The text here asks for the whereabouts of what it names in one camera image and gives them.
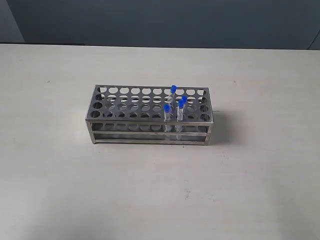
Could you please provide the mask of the blue-capped test tube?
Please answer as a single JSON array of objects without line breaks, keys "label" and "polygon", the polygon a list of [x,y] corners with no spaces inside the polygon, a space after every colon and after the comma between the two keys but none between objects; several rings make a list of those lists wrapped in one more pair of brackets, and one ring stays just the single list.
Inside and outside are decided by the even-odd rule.
[{"label": "blue-capped test tube", "polygon": [[[178,106],[177,106],[177,122],[180,123],[183,121],[183,117],[184,117],[184,101],[181,99],[178,102]],[[176,132],[180,133],[182,131],[182,125],[178,124],[176,125]]]},{"label": "blue-capped test tube", "polygon": [[[171,120],[171,106],[169,104],[164,105],[164,121],[168,122]],[[170,132],[172,130],[172,126],[165,124],[164,131]]]},{"label": "blue-capped test tube", "polygon": [[169,104],[171,104],[174,101],[176,90],[177,90],[177,86],[172,85],[170,88],[169,95],[168,95],[168,103]]},{"label": "blue-capped test tube", "polygon": [[185,105],[187,103],[187,101],[188,101],[188,97],[183,95],[181,100],[183,101],[183,104]]}]

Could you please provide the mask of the stainless steel test tube rack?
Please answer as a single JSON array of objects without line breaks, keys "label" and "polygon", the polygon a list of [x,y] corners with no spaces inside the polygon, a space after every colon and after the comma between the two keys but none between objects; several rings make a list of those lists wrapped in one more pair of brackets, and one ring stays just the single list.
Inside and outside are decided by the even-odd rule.
[{"label": "stainless steel test tube rack", "polygon": [[[85,118],[92,143],[208,145],[214,126],[209,88],[178,86],[168,103],[170,89],[97,84]],[[182,96],[187,96],[187,102],[183,120],[177,122]],[[171,108],[167,122],[166,104]],[[165,132],[165,124],[171,125],[170,132]],[[176,132],[176,125],[182,125],[181,132]]]}]

